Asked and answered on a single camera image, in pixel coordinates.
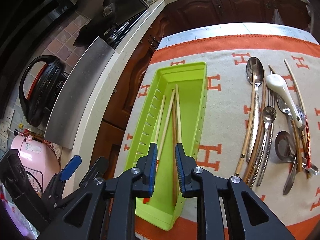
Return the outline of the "pale red-banded chopstick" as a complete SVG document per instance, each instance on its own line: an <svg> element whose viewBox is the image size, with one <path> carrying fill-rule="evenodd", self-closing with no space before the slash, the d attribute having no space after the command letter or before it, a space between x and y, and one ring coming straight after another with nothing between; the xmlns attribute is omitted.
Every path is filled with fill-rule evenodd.
<svg viewBox="0 0 320 240"><path fill-rule="evenodd" d="M292 77L292 81L293 81L293 84L294 84L294 87L296 89L297 96L298 96L299 106L301 107L301 109L302 109L302 111L303 111L303 113L305 115L306 126L305 126L305 129L303 131L303 135L306 137L306 144L307 144L307 151L305 152L305 157L307 158L307 167L310 168L310 166L311 166L311 142L310 142L310 131L309 131L308 117L305 114L305 106L304 106L302 94L300 92L298 83L296 81L296 78L295 78L295 76L294 76L294 74L292 72L292 69L291 69L287 59L284 59L284 63L285 63L285 65L286 65L286 67L287 67L287 69L289 71L289 74Z"/></svg>

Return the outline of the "stainless steel counter panel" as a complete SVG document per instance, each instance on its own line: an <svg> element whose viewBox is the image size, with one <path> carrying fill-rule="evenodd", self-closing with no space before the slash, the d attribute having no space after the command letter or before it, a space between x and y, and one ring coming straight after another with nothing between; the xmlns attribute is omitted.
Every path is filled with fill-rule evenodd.
<svg viewBox="0 0 320 240"><path fill-rule="evenodd" d="M67 77L51 111L44 139L72 149L93 89L114 49L97 37Z"/></svg>

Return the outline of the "black gas stove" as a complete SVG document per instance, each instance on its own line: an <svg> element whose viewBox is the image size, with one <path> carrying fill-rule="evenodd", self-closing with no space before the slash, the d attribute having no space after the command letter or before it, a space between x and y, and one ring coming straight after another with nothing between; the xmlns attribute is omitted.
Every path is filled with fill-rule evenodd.
<svg viewBox="0 0 320 240"><path fill-rule="evenodd" d="M76 47L87 47L100 37L116 48L148 9L143 0L79 0L78 5L78 11L89 22L80 28L74 41Z"/></svg>

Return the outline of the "pink gas cylinder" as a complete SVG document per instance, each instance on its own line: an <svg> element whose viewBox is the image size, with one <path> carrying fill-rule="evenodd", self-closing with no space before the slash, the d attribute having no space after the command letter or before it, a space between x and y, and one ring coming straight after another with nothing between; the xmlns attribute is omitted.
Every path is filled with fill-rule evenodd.
<svg viewBox="0 0 320 240"><path fill-rule="evenodd" d="M29 182L36 193L42 196L51 178L61 170L56 154L40 135L28 129L24 132L15 129L13 135L15 137L10 148L18 150Z"/></svg>

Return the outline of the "white ceramic soup spoon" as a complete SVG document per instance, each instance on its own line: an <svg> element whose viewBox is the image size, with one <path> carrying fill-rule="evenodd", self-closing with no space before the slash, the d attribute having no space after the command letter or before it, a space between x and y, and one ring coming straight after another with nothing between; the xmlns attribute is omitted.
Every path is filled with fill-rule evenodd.
<svg viewBox="0 0 320 240"><path fill-rule="evenodd" d="M298 128L303 125L302 119L298 113L297 107L289 93L288 86L284 78L278 74L270 74L266 78L266 84L269 89L277 93L290 109L293 120Z"/></svg>

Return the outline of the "steel round soup spoon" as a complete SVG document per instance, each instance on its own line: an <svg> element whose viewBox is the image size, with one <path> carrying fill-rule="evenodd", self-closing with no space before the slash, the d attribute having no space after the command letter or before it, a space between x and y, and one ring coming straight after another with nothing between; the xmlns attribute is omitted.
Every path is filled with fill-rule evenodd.
<svg viewBox="0 0 320 240"><path fill-rule="evenodd" d="M292 163L291 170L289 172L289 175L287 176L284 189L283 189L283 195L287 195L294 184L296 173L297 173L297 157L293 153L293 150L291 149L291 138L287 131L280 131L275 139L274 147L276 150L277 157L287 163Z"/></svg>

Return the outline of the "medium steel spoon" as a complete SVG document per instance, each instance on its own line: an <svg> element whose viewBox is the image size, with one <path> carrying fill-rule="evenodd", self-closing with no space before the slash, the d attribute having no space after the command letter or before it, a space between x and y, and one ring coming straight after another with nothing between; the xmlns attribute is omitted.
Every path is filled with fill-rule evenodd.
<svg viewBox="0 0 320 240"><path fill-rule="evenodd" d="M257 178L257 186L261 185L261 182L263 180L263 176L265 174L266 165L268 162L268 156L270 151L269 144L271 139L271 129L272 125L276 119L277 111L273 106L266 106L263 109L263 123L264 123L264 136L263 136L263 142L261 145L261 153L260 158L258 161L258 166L256 171L260 172L259 177Z"/></svg>

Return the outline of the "orange beige H-pattern cloth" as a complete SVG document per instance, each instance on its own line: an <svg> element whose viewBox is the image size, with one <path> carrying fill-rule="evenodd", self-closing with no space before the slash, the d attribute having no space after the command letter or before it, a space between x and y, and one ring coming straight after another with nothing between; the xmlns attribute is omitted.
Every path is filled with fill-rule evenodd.
<svg viewBox="0 0 320 240"><path fill-rule="evenodd" d="M319 165L319 45L306 38L281 35L228 35L202 38L183 33L164 38L154 53L138 91L127 125L116 175L126 169L140 111L159 68L203 61L207 65L207 101L197 163L220 177L230 177L238 163L250 111L251 86L246 63L257 57L266 71L281 75L294 99L300 89L311 132L311 160ZM290 171L271 152L256 194L288 226L296 239L307 239L319 222L319 176L296 175L291 191L283 195Z"/></svg>

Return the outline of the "brown bamboo chopstick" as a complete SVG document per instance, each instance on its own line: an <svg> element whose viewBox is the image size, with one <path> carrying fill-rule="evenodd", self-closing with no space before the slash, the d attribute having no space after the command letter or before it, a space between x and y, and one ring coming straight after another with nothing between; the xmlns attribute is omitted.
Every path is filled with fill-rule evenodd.
<svg viewBox="0 0 320 240"><path fill-rule="evenodd" d="M300 138L299 135L299 128L296 126L294 120L292 119L291 124L293 124L293 132L294 132L294 136L295 136L295 141L296 141L296 157L297 157L297 171L300 172L302 171L302 154L300 153L300 146L303 145L302 140ZM308 175L308 171L306 171L306 176L307 178L310 178L311 175Z"/></svg>

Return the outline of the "lime green utensil tray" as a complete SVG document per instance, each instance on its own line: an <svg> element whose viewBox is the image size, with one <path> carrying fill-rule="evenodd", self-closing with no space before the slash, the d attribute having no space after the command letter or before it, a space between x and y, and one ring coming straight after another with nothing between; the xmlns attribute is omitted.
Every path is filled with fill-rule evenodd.
<svg viewBox="0 0 320 240"><path fill-rule="evenodd" d="M207 99L207 65L205 62L182 61L166 67L150 66L142 82L144 89L138 92L127 125L132 139L125 142L125 170L134 167L137 160L148 153L150 143L154 142L161 101L163 95L166 95L157 141L159 150L171 93L176 84L180 97L182 145L187 156L196 158ZM172 150L171 111L163 151L158 161L153 195L147 201L138 199L136 204L137 216L166 231L172 229L184 206L179 187L176 205L172 204Z"/></svg>

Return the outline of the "small steel spoon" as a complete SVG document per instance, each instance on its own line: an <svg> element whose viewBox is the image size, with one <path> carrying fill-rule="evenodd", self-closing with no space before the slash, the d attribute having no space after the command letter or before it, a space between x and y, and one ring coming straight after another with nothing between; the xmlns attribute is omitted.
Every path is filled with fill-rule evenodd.
<svg viewBox="0 0 320 240"><path fill-rule="evenodd" d="M289 134L290 134L290 147L293 149L293 152L296 152L296 141L293 132L293 124L291 124L292 116L289 107L287 106L286 102L282 99L280 95L277 94L277 105L279 110L286 116L286 121L289 127Z"/></svg>

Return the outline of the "large steel spoon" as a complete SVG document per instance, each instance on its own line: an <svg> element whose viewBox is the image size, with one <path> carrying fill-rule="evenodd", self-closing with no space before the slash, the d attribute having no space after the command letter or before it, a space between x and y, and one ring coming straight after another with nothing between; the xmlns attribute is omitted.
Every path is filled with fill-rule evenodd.
<svg viewBox="0 0 320 240"><path fill-rule="evenodd" d="M250 57L246 64L246 73L249 83L253 87L253 106L251 110L253 111L253 121L252 128L249 134L248 150L246 154L246 161L249 162L251 154L253 151L254 143L257 138L258 126L259 126L259 110L260 101L258 88L263 83L264 80L264 68L262 63L257 57Z"/></svg>

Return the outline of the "steel fork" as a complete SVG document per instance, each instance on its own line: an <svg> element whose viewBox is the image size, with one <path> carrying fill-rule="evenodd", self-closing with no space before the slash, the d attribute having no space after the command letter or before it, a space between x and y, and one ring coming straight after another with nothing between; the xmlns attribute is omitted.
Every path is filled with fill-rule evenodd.
<svg viewBox="0 0 320 240"><path fill-rule="evenodd" d="M303 135L303 131L306 126L305 115L299 105L296 105L296 108L299 113L300 119L302 121L302 126L298 130L299 130L300 138L303 143L303 150L304 150L303 152L305 153L307 151L306 137ZM308 175L315 175L316 176L318 174L319 170L315 165L311 164L310 168L307 167L307 158L306 157L302 158L302 162L303 162L302 167L304 168L305 171L308 171Z"/></svg>

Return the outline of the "light bamboo chopstick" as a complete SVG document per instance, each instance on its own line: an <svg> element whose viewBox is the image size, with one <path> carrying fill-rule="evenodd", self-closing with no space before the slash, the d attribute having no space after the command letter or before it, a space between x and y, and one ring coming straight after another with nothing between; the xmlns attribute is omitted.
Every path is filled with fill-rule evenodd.
<svg viewBox="0 0 320 240"><path fill-rule="evenodd" d="M248 124L247 124L247 131L246 131L244 143L242 146L240 158L239 158L239 161L238 161L235 173L234 173L234 175L237 177L239 176L239 174L241 172L241 168L242 168L243 162L245 160L245 156L246 156L246 153L248 150L248 145L249 145L249 137L251 134L252 124L253 124L253 112L254 112L253 109L254 109L254 101L255 101L255 99L254 99L254 97L255 97L255 88L254 88L255 77L254 77L254 75L252 75L249 78L249 81L252 82L251 105L250 105L250 112L249 112L249 118L248 118Z"/></svg>

